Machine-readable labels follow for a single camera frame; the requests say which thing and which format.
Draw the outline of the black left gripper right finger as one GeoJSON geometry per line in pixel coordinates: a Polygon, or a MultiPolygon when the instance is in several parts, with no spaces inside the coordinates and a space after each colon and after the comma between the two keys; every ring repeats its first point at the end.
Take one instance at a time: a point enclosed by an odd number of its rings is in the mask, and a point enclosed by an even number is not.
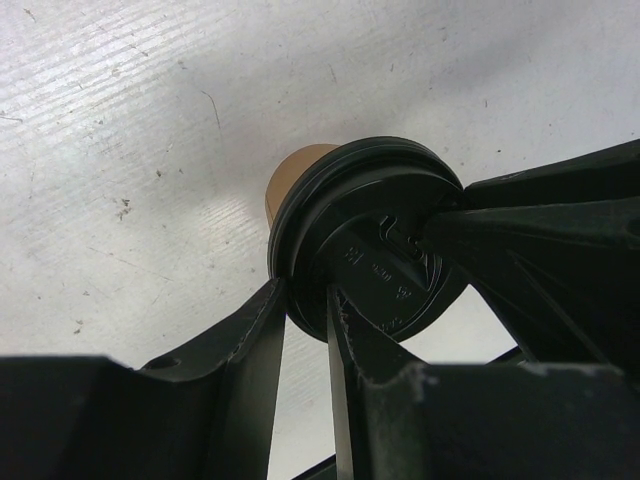
{"type": "Polygon", "coordinates": [[[430,365],[336,287],[327,332],[341,479],[635,479],[639,394],[604,365],[430,365]]]}

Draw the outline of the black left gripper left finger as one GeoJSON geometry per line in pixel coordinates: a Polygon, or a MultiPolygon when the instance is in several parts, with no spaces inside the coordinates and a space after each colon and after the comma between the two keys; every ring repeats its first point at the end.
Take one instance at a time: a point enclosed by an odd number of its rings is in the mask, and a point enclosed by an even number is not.
{"type": "Polygon", "coordinates": [[[263,479],[285,284],[140,369],[102,356],[1,361],[5,479],[263,479]]]}

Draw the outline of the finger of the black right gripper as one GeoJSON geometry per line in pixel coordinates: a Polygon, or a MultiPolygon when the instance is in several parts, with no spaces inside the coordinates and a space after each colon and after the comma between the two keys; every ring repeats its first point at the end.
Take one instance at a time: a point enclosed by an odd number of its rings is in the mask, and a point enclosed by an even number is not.
{"type": "Polygon", "coordinates": [[[470,185],[424,238],[452,261],[525,355],[639,361],[639,144],[470,185]]]}

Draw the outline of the black coffee cup lid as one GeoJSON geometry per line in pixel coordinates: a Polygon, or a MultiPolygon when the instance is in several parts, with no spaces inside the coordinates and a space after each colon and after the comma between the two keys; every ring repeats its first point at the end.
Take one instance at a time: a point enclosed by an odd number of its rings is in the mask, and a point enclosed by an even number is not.
{"type": "Polygon", "coordinates": [[[462,205],[458,177],[415,141],[338,145],[294,184],[270,228],[268,270],[287,283],[289,318],[325,341],[327,290],[336,286],[393,339],[421,332],[467,287],[424,238],[432,216],[462,205]]]}

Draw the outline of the brown paper coffee cup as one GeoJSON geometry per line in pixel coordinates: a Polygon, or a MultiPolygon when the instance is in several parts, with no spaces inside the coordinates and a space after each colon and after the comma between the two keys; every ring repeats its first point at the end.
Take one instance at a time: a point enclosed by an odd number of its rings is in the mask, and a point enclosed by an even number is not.
{"type": "Polygon", "coordinates": [[[313,144],[296,150],[275,169],[265,192],[265,210],[269,228],[286,196],[299,178],[324,155],[338,148],[335,144],[313,144]]]}

